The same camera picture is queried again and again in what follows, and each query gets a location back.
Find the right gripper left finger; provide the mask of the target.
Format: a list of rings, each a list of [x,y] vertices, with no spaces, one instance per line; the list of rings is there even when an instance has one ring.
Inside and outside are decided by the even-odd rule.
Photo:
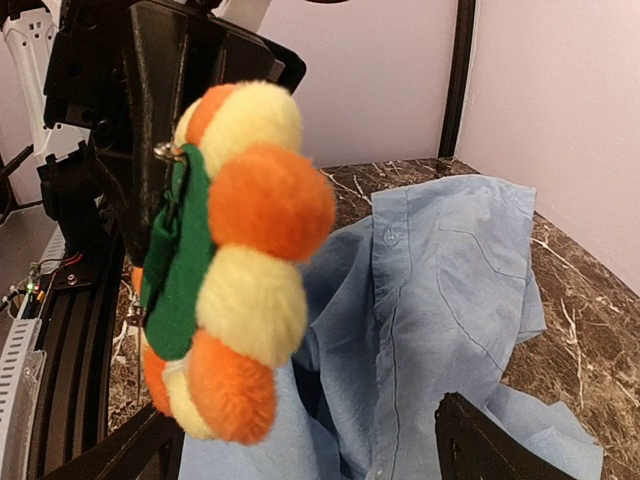
[[[184,432],[146,405],[105,440],[46,474],[46,479],[172,480],[179,474]]]

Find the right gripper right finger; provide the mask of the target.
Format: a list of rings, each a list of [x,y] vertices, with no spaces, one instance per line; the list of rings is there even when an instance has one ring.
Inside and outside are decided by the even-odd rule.
[[[583,428],[562,402],[498,392],[476,407],[447,393],[435,412],[443,479],[581,479]]]

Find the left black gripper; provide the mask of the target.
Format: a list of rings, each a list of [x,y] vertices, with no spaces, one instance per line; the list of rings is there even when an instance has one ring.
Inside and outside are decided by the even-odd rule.
[[[87,128],[94,151],[131,160],[121,225],[144,260],[167,167],[155,146],[208,88],[269,80],[294,91],[306,73],[293,51],[215,16],[215,1],[67,1],[54,41],[44,118]]]

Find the light blue shirt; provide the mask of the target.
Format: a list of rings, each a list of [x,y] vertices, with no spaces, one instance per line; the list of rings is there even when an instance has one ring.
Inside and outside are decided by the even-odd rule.
[[[309,329],[253,447],[187,438],[183,479],[436,479],[435,412],[464,395],[577,479],[603,451],[563,403],[501,380],[546,324],[531,266],[534,189],[480,175],[377,192],[303,270]]]

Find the plush sunflower brooch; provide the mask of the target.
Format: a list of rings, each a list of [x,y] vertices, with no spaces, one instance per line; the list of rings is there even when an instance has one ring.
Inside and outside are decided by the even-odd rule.
[[[254,445],[275,421],[275,372],[307,328],[298,267],[335,219],[301,138],[291,94],[244,81],[210,88],[154,150],[170,182],[132,275],[141,360],[153,405],[192,437]]]

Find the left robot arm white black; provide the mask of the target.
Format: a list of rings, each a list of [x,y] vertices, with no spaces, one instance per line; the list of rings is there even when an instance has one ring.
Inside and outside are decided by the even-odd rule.
[[[209,87],[264,79],[294,90],[293,51],[214,14],[211,1],[5,1],[1,37],[25,96],[48,215],[69,247],[114,208],[136,263],[168,181],[154,148]]]

